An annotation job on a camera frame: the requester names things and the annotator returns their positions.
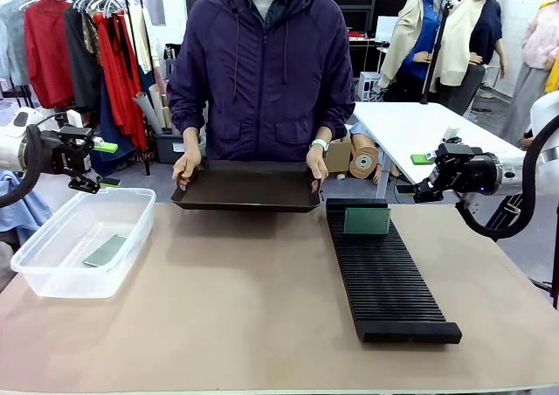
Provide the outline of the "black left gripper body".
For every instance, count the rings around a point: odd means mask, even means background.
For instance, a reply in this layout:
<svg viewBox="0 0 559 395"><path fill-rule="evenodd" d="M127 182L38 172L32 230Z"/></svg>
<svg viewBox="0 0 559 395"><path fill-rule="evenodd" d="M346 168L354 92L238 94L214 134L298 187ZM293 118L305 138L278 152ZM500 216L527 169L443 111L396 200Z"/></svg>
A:
<svg viewBox="0 0 559 395"><path fill-rule="evenodd" d="M94 142L90 128L65 126L59 131L44 130L42 146L43 173L80 176L91 171L89 154Z"/></svg>

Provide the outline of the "green PCB board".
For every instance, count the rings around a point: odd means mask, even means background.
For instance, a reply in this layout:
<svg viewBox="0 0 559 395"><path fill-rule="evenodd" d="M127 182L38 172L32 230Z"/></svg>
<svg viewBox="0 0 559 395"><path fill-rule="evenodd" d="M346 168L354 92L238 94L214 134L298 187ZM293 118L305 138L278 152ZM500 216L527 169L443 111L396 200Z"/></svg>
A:
<svg viewBox="0 0 559 395"><path fill-rule="evenodd" d="M102 267L105 266L113 257L119 252L126 238L115 234L90 255L84 258L83 264L88 267Z"/></svg>
<svg viewBox="0 0 559 395"><path fill-rule="evenodd" d="M387 235L390 229L390 208L353 207L345 210L345 234Z"/></svg>

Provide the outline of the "black tray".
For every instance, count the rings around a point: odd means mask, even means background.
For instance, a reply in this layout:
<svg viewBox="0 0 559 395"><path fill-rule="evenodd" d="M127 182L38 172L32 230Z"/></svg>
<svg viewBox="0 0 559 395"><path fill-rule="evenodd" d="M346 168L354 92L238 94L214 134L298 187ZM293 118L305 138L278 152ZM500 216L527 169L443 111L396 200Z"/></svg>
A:
<svg viewBox="0 0 559 395"><path fill-rule="evenodd" d="M305 163L204 159L171 201L185 210L308 213L321 203Z"/></svg>

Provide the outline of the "person's left forearm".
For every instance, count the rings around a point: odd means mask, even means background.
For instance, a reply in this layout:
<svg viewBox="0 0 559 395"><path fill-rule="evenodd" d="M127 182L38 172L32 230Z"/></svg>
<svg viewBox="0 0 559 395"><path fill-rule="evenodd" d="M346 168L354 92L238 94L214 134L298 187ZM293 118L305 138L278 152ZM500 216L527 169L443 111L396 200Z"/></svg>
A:
<svg viewBox="0 0 559 395"><path fill-rule="evenodd" d="M351 94L328 94L321 96L314 108L314 138L326 143L342 139L346 121L353 114L355 101Z"/></svg>

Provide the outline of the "black tripod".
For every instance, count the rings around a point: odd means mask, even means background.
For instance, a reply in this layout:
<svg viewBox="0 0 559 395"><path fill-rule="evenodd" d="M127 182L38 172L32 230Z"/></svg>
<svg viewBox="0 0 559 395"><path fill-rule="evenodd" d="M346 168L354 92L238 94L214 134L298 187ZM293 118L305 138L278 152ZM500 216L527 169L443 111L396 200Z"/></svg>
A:
<svg viewBox="0 0 559 395"><path fill-rule="evenodd" d="M521 213L523 197L521 194L506 196L485 224L488 229L508 227ZM532 284L542 290L550 299L555 310L559 311L559 203L556 208L555 248L551 277L548 281L530 278Z"/></svg>

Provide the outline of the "dark storage bin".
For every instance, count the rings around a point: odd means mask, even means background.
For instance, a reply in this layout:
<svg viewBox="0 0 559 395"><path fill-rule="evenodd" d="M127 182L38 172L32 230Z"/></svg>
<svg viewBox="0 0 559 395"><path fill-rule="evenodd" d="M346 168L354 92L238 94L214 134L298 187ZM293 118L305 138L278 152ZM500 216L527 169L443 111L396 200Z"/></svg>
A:
<svg viewBox="0 0 559 395"><path fill-rule="evenodd" d="M174 164L184 153L180 135L155 135L155 145L159 163Z"/></svg>

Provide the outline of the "white crate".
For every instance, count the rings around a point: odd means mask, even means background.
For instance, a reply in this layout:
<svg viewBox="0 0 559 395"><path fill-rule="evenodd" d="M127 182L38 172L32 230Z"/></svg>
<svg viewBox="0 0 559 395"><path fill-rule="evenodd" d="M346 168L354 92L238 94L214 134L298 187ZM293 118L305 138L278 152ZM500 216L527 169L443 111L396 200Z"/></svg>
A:
<svg viewBox="0 0 559 395"><path fill-rule="evenodd" d="M382 88L378 86L379 72L361 72L357 83L357 99L361 102L375 102L382 99Z"/></svg>

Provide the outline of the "clear plastic box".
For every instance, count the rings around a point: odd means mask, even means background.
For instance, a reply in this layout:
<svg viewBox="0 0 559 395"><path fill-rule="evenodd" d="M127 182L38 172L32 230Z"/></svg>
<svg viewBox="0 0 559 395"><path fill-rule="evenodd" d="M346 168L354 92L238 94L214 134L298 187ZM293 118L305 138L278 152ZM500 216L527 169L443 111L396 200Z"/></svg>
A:
<svg viewBox="0 0 559 395"><path fill-rule="evenodd" d="M152 230L156 194L144 188L79 192L63 204L21 246L10 261L41 297L106 299L117 293ZM85 257L115 234L126 238L102 267Z"/></svg>

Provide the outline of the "black slotted PCB rack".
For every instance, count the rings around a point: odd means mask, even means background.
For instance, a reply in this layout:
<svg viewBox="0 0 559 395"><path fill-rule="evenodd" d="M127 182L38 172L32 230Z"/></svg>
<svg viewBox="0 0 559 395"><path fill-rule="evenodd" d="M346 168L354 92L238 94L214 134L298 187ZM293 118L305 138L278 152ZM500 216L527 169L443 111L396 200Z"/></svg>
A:
<svg viewBox="0 0 559 395"><path fill-rule="evenodd" d="M389 208L376 198L329 198L328 229L355 332L362 343L458 344L461 330L439 308L391 220L387 235L345 234L347 208Z"/></svg>

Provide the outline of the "cream hanging garment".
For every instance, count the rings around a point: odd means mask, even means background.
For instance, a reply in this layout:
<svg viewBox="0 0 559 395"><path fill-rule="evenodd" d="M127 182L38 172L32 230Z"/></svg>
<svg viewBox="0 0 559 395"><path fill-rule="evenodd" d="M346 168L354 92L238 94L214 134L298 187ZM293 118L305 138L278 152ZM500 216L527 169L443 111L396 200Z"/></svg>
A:
<svg viewBox="0 0 559 395"><path fill-rule="evenodd" d="M139 4L129 7L128 15L131 17L132 24L126 18L128 36L134 40L136 47L136 55L141 69L144 73L152 71L151 51L148 46L148 34L145 28L144 11Z"/></svg>

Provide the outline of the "grey hanging shirt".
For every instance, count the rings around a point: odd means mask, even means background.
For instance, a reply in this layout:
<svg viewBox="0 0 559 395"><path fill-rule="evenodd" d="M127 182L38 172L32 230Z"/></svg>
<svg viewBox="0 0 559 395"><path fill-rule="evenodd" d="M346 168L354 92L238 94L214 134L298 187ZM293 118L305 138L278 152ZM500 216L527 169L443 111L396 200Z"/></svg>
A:
<svg viewBox="0 0 559 395"><path fill-rule="evenodd" d="M0 4L0 78L15 86L30 84L24 43L24 10L29 0L8 0Z"/></svg>

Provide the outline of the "mannequin beige jacket blue shirt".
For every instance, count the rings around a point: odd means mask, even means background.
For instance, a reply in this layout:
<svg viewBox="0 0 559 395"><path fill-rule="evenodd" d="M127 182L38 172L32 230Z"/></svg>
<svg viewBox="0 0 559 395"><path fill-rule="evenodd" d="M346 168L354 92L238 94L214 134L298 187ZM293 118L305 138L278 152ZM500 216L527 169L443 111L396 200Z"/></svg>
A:
<svg viewBox="0 0 559 395"><path fill-rule="evenodd" d="M400 10L381 66L386 101L421 100L440 26L441 0L407 0Z"/></svg>

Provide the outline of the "background work table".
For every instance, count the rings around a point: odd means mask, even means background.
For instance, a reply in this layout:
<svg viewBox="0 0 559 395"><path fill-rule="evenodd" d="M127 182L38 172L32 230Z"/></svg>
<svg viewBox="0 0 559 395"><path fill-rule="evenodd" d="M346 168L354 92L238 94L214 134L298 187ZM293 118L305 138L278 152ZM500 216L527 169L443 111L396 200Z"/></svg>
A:
<svg viewBox="0 0 559 395"><path fill-rule="evenodd" d="M364 38L349 39L349 55L353 76L358 79L362 72L376 72L380 52L373 40Z"/></svg>

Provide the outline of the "mannequin cream jacket navy shirt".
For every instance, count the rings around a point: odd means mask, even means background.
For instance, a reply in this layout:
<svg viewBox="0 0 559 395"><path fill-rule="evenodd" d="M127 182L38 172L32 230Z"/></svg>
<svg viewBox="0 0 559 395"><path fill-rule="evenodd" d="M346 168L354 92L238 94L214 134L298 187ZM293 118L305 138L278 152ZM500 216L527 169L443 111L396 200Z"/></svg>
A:
<svg viewBox="0 0 559 395"><path fill-rule="evenodd" d="M494 55L507 74L497 0L461 0L448 17L431 83L437 103L463 115L470 107Z"/></svg>

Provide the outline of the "person in purple jacket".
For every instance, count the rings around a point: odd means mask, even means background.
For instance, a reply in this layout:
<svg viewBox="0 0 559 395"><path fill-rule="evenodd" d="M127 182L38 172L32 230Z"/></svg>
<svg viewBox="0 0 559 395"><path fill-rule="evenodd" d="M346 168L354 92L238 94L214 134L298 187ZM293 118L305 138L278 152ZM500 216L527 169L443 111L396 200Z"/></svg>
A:
<svg viewBox="0 0 559 395"><path fill-rule="evenodd" d="M175 91L204 101L202 161L307 164L320 97L355 100L342 11L333 0L196 0Z"/></svg>

